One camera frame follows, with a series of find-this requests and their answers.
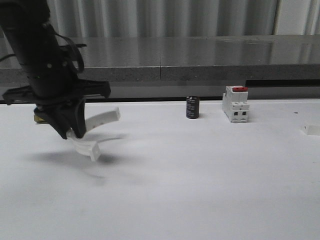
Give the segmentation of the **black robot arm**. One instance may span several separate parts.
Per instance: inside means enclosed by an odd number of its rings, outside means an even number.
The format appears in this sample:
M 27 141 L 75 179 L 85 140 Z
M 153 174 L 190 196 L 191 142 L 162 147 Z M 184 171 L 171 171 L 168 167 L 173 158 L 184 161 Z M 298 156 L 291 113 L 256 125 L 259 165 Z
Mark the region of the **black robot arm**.
M 70 38 L 66 45 L 58 44 L 45 0 L 1 1 L 0 26 L 28 80 L 27 86 L 7 90 L 5 103 L 34 103 L 34 114 L 63 139 L 69 130 L 82 138 L 87 131 L 86 96 L 108 98 L 110 84 L 78 77 L 84 71 L 79 45 Z

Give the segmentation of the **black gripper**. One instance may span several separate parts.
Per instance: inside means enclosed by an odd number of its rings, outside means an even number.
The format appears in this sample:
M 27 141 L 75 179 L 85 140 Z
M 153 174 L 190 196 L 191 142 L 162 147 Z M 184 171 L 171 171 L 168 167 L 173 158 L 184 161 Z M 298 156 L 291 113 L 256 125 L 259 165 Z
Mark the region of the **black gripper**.
M 85 122 L 85 97 L 90 95 L 98 95 L 108 98 L 111 94 L 111 88 L 108 81 L 94 81 L 79 79 L 73 84 L 71 89 L 58 93 L 53 96 L 38 96 L 32 90 L 31 86 L 23 86 L 11 88 L 3 95 L 4 102 L 11 105 L 17 102 L 28 102 L 37 105 L 49 106 L 54 104 L 67 104 L 67 119 L 59 110 L 47 109 L 39 112 L 39 117 L 51 125 L 56 132 L 67 139 L 67 132 L 70 128 L 74 131 L 77 138 L 82 138 L 86 131 Z

